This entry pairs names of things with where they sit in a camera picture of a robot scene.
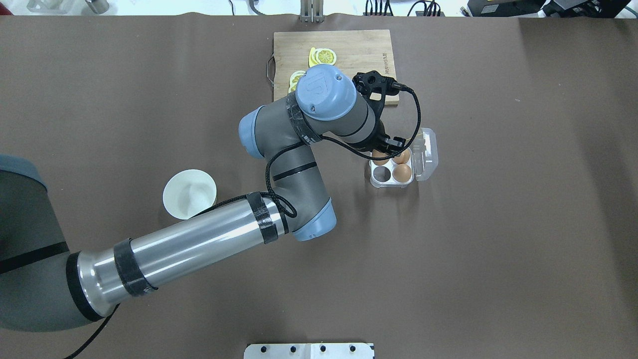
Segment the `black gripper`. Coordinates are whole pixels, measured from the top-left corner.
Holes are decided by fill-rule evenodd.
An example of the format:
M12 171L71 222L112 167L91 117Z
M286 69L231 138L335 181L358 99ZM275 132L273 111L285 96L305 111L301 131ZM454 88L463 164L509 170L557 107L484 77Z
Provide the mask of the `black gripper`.
M385 132L384 124L381 120L376 120L371 137L372 152L384 155L399 155L408 148L409 141L403 137L390 137Z

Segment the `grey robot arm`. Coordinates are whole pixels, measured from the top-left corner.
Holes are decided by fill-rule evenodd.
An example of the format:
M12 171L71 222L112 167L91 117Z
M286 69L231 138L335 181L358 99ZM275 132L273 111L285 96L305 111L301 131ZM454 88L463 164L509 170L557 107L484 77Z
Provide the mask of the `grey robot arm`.
M348 79L330 64L309 68L296 89L239 123L242 145L266 159L266 191L205 205L192 198L182 222L112 248L72 253L47 188L27 159L1 156L1 327L74 329L117 306L234 254L292 234L317 238L336 225L312 145L335 143L365 159L391 158L412 139L389 137L385 96L415 92L378 71Z

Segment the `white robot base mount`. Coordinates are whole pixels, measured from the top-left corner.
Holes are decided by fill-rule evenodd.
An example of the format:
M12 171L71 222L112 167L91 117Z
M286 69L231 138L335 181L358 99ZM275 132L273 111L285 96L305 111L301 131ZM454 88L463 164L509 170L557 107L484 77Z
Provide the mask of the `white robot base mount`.
M253 344L244 359L375 359L369 343L283 343Z

